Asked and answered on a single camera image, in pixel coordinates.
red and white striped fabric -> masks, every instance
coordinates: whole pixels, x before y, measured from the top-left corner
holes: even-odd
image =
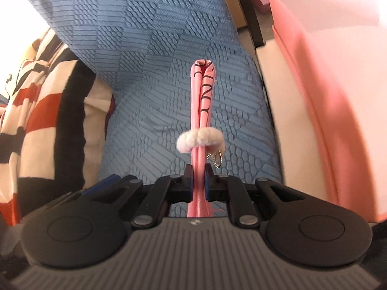
[[[97,181],[111,88],[48,30],[0,107],[0,211],[9,225]]]

folded pink bag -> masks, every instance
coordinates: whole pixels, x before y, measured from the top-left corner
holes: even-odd
[[[225,151],[222,132],[210,127],[215,67],[210,60],[197,60],[191,67],[191,130],[177,140],[181,153],[191,152],[194,173],[193,201],[188,204],[188,217],[211,217],[213,211],[204,191],[204,165],[208,154]]]
[[[270,0],[331,202],[387,217],[387,0]]]

blue textured fabric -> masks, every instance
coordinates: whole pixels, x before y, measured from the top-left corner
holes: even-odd
[[[217,173],[280,181],[262,83],[224,0],[30,1],[115,92],[101,179],[133,174],[149,183],[183,171],[190,156],[175,144],[190,129],[190,68],[210,59],[217,69],[211,124],[227,146]],[[172,214],[185,209],[175,206]]]

